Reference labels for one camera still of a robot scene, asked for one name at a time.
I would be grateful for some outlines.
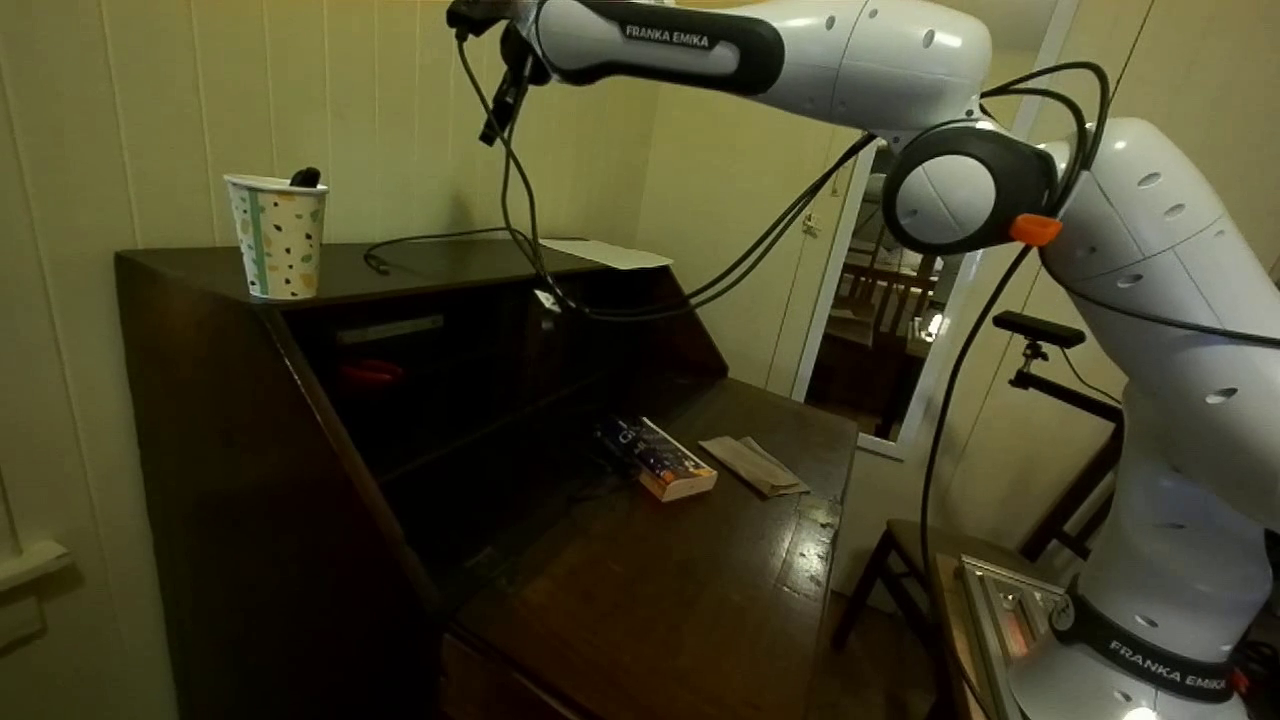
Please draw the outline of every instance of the wooden desk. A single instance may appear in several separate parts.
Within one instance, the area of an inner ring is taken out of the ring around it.
[[[455,637],[495,667],[518,667],[562,716],[803,716],[853,422],[731,378],[640,407],[689,444],[756,437],[812,497],[758,498],[727,472],[711,497],[678,502],[612,483],[517,552],[455,610]]]
[[[720,378],[695,317],[592,325],[491,241],[323,246],[314,299],[237,246],[120,251],[115,292],[182,720],[803,716],[847,419]],[[599,306],[667,267],[549,251]],[[592,422],[752,430],[816,483],[660,506]]]

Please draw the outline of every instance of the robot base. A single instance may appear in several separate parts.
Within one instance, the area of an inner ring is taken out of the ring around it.
[[[974,618],[981,672],[997,690],[997,720],[1246,720],[1243,703],[1193,703],[1111,672],[1095,652],[1058,644],[1050,610],[1066,602],[1058,582],[961,558]]]

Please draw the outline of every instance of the robotic arm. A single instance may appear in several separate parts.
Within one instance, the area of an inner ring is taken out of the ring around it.
[[[1022,213],[1047,213],[1054,191],[1050,157],[981,116],[986,28],[941,2],[784,0],[689,13],[627,0],[455,0],[448,8],[459,37],[499,18],[509,18],[509,74],[482,140],[518,110],[529,83],[642,74],[900,143],[887,223],[922,251],[1004,242],[1007,226]]]
[[[1010,667],[1015,703],[1033,720],[1243,716],[1226,656],[1270,591],[1280,296],[1167,135],[1111,119],[1070,175],[1064,149],[981,116],[986,32],[915,0],[450,0],[448,22],[509,22],[509,104],[488,135],[538,70],[646,74],[887,135],[887,226],[915,251],[972,251],[1015,236],[1026,213],[1058,217],[1044,263],[1128,372],[1123,455],[1054,644]]]

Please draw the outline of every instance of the black cable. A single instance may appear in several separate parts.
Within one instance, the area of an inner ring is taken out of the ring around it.
[[[1121,394],[1116,390],[1108,390],[1108,387],[1101,387],[1101,382],[1090,382],[1080,368],[1075,368],[1075,361],[1070,361],[1070,351],[1066,349],[1054,349],[1058,354],[1064,354],[1064,365],[1066,365],[1066,372],[1075,375],[1075,382],[1080,387],[1087,387],[1090,394],[1101,394],[1101,398],[1108,398],[1108,405],[1116,405],[1121,407]]]
[[[1095,79],[1095,119],[1090,119],[1090,140],[1084,143],[1084,157],[1080,157],[1080,166],[1090,166],[1101,143],[1104,143],[1104,133],[1108,133],[1108,116],[1111,116],[1111,74],[1108,69],[1090,63],[1090,61],[1064,61],[1064,63],[1047,63],[1047,69],[1036,69],[1036,70],[1022,70],[1022,74],[1010,74],[997,88],[986,88],[992,97],[1007,92],[1007,88],[1022,88],[1033,79],[1044,79],[1044,74],[1064,74],[1064,70],[1087,70]]]
[[[465,38],[455,43],[459,47],[459,63],[465,63],[465,74],[479,101],[479,106],[488,110],[488,97],[468,63],[468,50],[465,50]],[[589,319],[616,319],[616,325],[646,325],[646,319],[670,319],[670,317],[689,317],[720,296],[727,296],[731,287],[739,287],[767,255],[772,246],[786,236],[786,226],[803,217],[803,207],[819,194],[819,187],[847,162],[856,159],[876,135],[858,135],[847,153],[840,153],[727,267],[720,267],[711,280],[704,280],[701,287],[684,292],[684,299],[670,299],[670,302],[627,302],[627,306],[592,306],[592,302],[579,302],[574,296],[568,296],[558,287],[558,280],[549,270],[543,255],[538,255],[538,226],[536,226],[536,191],[531,191],[531,179],[518,162],[518,153],[510,143],[510,133],[499,133],[495,140],[502,143],[502,179],[499,179],[499,213],[502,213],[502,232],[509,241],[529,255],[531,270],[549,285],[549,292],[589,317]],[[518,179],[522,187],[522,205],[529,205],[529,232],[517,226],[510,218],[510,175]]]
[[[1123,50],[1123,61],[1121,61],[1121,70],[1116,70],[1116,92],[1123,88],[1128,69],[1132,69],[1136,50],[1138,50],[1138,47],[1143,47],[1143,38],[1146,38],[1146,22],[1152,22],[1152,14],[1154,14],[1154,0],[1146,0],[1146,8],[1143,8],[1143,14],[1138,14],[1138,22],[1136,22],[1136,32],[1132,32],[1132,43],[1128,43],[1128,50]]]
[[[1101,104],[1095,104],[1095,133],[1087,133],[1087,119],[1080,110],[1075,101],[1066,101],[1064,92],[1050,92],[1050,88],[1022,88],[1026,79],[1040,79],[1040,74],[1054,74],[1054,70],[1090,70],[1095,83],[1101,83]],[[1022,70],[1007,83],[997,83],[986,88],[983,97],[1044,97],[1044,101],[1054,101],[1058,106],[1066,106],[1070,123],[1075,123],[1075,149],[1070,149],[1070,159],[1066,159],[1066,171],[1058,179],[1058,191],[1050,194],[1047,213],[1058,217],[1058,207],[1070,200],[1075,191],[1075,179],[1084,175],[1084,166],[1090,166],[1095,153],[1101,153],[1101,133],[1104,133],[1104,116],[1111,106],[1111,88],[1108,88],[1108,70],[1101,63],[1050,63],[1050,69],[1040,69],[1040,70]],[[1022,267],[1022,258],[1033,255],[1033,246],[1022,242],[1007,267],[1000,270],[992,296],[983,299],[983,306],[974,313],[972,326],[965,330],[965,345],[952,361],[952,372],[948,372],[948,382],[944,382],[944,394],[941,394],[941,410],[936,410],[936,428],[933,428],[933,438],[928,438],[928,459],[922,459],[922,479],[919,479],[919,567],[922,567],[922,591],[933,594],[933,608],[941,608],[941,594],[933,587],[933,486],[936,486],[936,459],[941,459],[941,438],[944,438],[944,428],[948,428],[948,417],[952,417],[952,394],[961,387],[961,372],[965,372],[965,361],[981,336],[981,326],[986,325],[992,306],[1000,302],[1004,287],[1010,285],[1010,276]],[[957,667],[961,667],[961,679],[965,679],[965,690],[981,703],[983,716],[992,716],[992,709],[983,703],[983,695],[974,690],[974,679],[972,672],[961,662],[957,656]]]
[[[388,258],[388,246],[399,242],[439,242],[439,241],[465,241],[465,236],[495,236],[502,226],[455,226],[455,232],[429,232],[429,236],[396,236],[396,241],[380,241],[380,242],[363,242],[361,258],[363,267],[388,276],[392,267],[412,270],[406,263]]]
[[[1054,194],[1047,207],[1054,217],[1066,205],[1066,194],[1075,191],[1075,179],[1084,175],[1084,153],[1090,149],[1084,106],[1070,97],[1050,92],[1050,88],[1000,88],[1000,92],[983,92],[983,97],[1044,97],[1044,101],[1054,101],[1070,116],[1075,149],[1070,149],[1066,171],[1054,185]]]
[[[1026,255],[1033,255],[1033,246],[1022,242],[1022,246],[1007,258],[1007,267],[1004,267],[1004,276],[997,280],[992,296],[983,299],[983,306],[974,313],[972,326],[965,330],[965,345],[961,345],[961,351],[957,351],[957,361],[952,361],[952,372],[948,372],[948,382],[944,382],[944,398],[941,398],[941,410],[936,410],[936,428],[933,428],[933,438],[928,438],[919,506],[915,506],[919,529],[915,529],[915,531],[919,531],[919,567],[922,567],[922,587],[928,587],[928,594],[933,594],[933,608],[941,608],[941,598],[936,598],[936,587],[933,587],[933,529],[928,529],[928,506],[933,506],[936,455],[941,455],[941,444],[944,444],[952,394],[957,394],[957,382],[961,382],[961,372],[965,372],[965,361],[968,361],[972,341],[981,336],[981,326],[986,325],[997,299],[1004,296],[1007,280],[1021,270],[1021,263],[1022,263]],[[961,667],[965,687],[968,687],[972,701],[981,703],[981,710],[992,716],[992,710],[983,709],[983,695],[974,690],[974,685],[972,685],[972,674],[965,672],[961,659],[957,659],[957,667]]]

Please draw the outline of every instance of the orange accent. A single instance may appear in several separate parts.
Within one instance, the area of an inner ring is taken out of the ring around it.
[[[1021,241],[1021,242],[1044,246],[1044,242],[1050,242],[1050,241],[1064,236],[1064,218],[1054,218],[1054,217],[1036,217],[1036,213],[1021,213],[1021,217],[1007,223],[1007,236]]]

